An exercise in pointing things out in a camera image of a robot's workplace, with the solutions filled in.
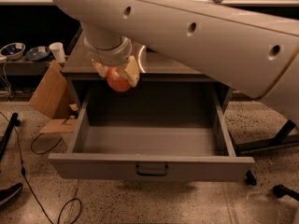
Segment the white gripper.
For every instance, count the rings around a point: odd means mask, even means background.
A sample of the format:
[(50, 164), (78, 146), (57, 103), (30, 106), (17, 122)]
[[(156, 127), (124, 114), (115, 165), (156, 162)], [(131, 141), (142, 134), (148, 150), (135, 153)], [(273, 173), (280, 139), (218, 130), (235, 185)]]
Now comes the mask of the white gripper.
[(128, 81), (131, 87), (135, 87), (140, 78), (139, 67), (134, 56), (130, 56), (133, 46), (127, 37), (121, 38), (121, 43), (114, 49), (97, 49), (91, 46), (84, 38), (83, 44), (92, 55), (93, 67), (100, 77), (106, 77), (108, 67), (117, 67), (117, 73)]

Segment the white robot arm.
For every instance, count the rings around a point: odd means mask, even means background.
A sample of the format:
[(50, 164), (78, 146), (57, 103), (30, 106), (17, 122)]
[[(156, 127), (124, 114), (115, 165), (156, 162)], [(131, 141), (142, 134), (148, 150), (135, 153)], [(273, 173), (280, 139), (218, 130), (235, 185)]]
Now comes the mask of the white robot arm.
[(52, 0), (94, 59), (123, 64), (138, 42), (299, 124), (299, 21), (193, 0)]

